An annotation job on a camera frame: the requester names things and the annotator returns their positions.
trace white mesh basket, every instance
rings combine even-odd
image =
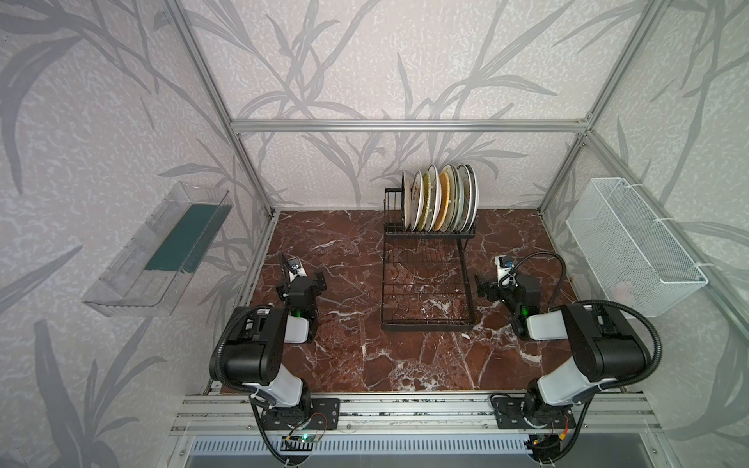
[[[591,179],[567,226],[606,297],[647,317],[707,284],[663,219],[625,179]]]

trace plate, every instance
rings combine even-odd
[[[411,213],[407,228],[411,231],[415,231],[416,225],[419,224],[422,211],[424,210],[424,179],[421,171],[416,171],[416,176],[413,178],[410,203]]]
[[[440,173],[440,187],[442,189],[442,199],[440,201],[440,212],[437,214],[437,221],[434,224],[435,231],[442,231],[442,226],[445,224],[445,218],[447,217],[447,210],[450,207],[450,190],[455,190],[450,184],[450,176],[444,169]]]
[[[447,232],[450,229],[452,220],[455,218],[455,199],[457,198],[457,186],[455,182],[455,169],[450,164],[442,168],[442,172],[447,174],[449,180],[450,194],[447,198],[447,211],[445,212],[445,220],[440,227],[440,231]]]
[[[401,176],[401,185],[403,194],[401,195],[401,215],[403,215],[403,230],[408,229],[408,223],[411,222],[411,178],[403,171]]]
[[[476,182],[476,173],[473,172],[473,168],[469,164],[466,164],[466,169],[468,169],[471,183],[473,183],[473,199],[471,200],[470,216],[468,217],[468,223],[465,227],[465,230],[468,231],[473,225],[473,222],[476,221],[476,212],[479,210],[479,185]]]
[[[447,228],[450,232],[455,231],[458,227],[458,223],[461,221],[461,215],[463,214],[463,200],[465,199],[465,194],[463,193],[463,179],[458,176],[457,168],[454,168],[453,172],[455,173],[455,213],[453,214],[450,226]]]
[[[427,221],[424,225],[425,231],[431,231],[434,224],[437,222],[437,216],[440,214],[440,205],[442,204],[442,186],[440,184],[440,176],[437,173],[437,168],[433,165],[429,166],[429,177],[434,181],[434,198],[432,199],[432,211],[431,211],[431,222]]]
[[[468,169],[465,165],[458,166],[458,177],[460,177],[463,183],[463,212],[461,213],[461,220],[455,226],[456,231],[463,231],[468,223],[470,212],[473,209],[470,202],[473,200],[473,182],[471,181]]]
[[[418,231],[424,230],[426,220],[429,217],[429,210],[434,211],[434,180],[430,178],[428,172],[422,176],[422,185],[424,189],[424,207],[421,216],[419,216],[419,224],[416,226]]]

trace wall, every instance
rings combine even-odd
[[[203,1],[184,5],[233,118],[582,118],[644,0]],[[482,207],[538,206],[567,134],[245,135],[282,207],[381,206],[447,160]]]
[[[749,2],[673,1],[596,130],[745,299],[749,295]],[[590,156],[565,187],[585,186]],[[590,279],[562,226],[580,190],[546,214],[552,235]],[[659,370],[640,385],[684,467],[749,459],[749,349],[704,290],[653,320]]]
[[[0,466],[153,466],[264,227],[158,1],[0,4]],[[170,317],[85,290],[172,185],[234,208]]]

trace black wire dish rack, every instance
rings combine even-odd
[[[406,231],[403,189],[385,189],[382,329],[465,332],[476,325],[462,232]]]

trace clear acrylic shelf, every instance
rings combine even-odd
[[[227,189],[177,182],[88,289],[84,304],[106,316],[170,315],[231,206]]]

